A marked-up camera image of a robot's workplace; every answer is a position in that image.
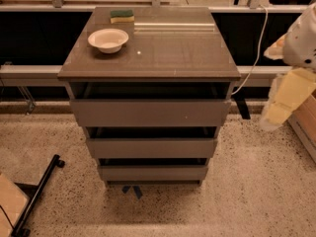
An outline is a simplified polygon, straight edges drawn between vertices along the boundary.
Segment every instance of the wooden board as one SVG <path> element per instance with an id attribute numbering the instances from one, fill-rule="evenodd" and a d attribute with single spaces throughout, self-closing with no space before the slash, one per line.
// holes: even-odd
<path id="1" fill-rule="evenodd" d="M 29 198 L 3 173 L 0 172 L 0 204 L 13 225 L 19 220 Z M 3 211 L 0 211 L 0 236 L 10 236 L 12 227 Z"/>
<path id="2" fill-rule="evenodd" d="M 295 112 L 300 125 L 308 137 L 316 143 L 316 92 L 311 95 Z"/>

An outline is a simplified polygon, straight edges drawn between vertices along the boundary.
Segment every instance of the cabinet top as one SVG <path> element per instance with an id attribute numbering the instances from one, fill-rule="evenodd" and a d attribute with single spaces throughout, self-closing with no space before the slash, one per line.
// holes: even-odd
<path id="1" fill-rule="evenodd" d="M 134 22 L 111 24 L 113 10 L 132 10 Z M 123 30 L 128 42 L 116 53 L 101 53 L 88 37 L 102 29 Z M 207 8 L 97 7 L 58 77 L 238 80 L 240 74 Z"/>

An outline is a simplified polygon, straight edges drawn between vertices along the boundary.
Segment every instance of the green sponge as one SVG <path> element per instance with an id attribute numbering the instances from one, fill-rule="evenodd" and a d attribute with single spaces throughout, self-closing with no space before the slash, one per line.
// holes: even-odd
<path id="1" fill-rule="evenodd" d="M 116 10 L 111 11 L 111 23 L 117 22 L 133 22 L 134 14 L 132 10 Z"/>

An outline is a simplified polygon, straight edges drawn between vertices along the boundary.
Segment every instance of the black wall panel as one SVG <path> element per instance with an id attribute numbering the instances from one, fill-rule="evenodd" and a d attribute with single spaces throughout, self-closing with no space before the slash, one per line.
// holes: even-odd
<path id="1" fill-rule="evenodd" d="M 91 13 L 1 12 L 0 64 L 62 65 Z"/>
<path id="2" fill-rule="evenodd" d="M 269 14 L 263 35 L 261 55 L 257 65 L 284 65 L 281 60 L 273 61 L 263 57 L 264 51 L 285 34 L 300 14 Z M 253 65 L 257 58 L 260 33 L 265 14 L 259 13 L 213 13 L 219 30 L 237 65 Z"/>

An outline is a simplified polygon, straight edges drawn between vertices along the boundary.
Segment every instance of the caster wheel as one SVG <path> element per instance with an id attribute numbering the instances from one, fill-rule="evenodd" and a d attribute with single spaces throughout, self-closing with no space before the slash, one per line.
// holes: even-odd
<path id="1" fill-rule="evenodd" d="M 31 231 L 29 229 L 22 229 L 19 232 L 18 237 L 29 237 L 30 233 L 31 233 Z"/>
<path id="2" fill-rule="evenodd" d="M 57 163 L 57 167 L 63 168 L 64 166 L 65 166 L 65 162 L 62 161 L 62 160 L 59 160 L 58 163 Z"/>

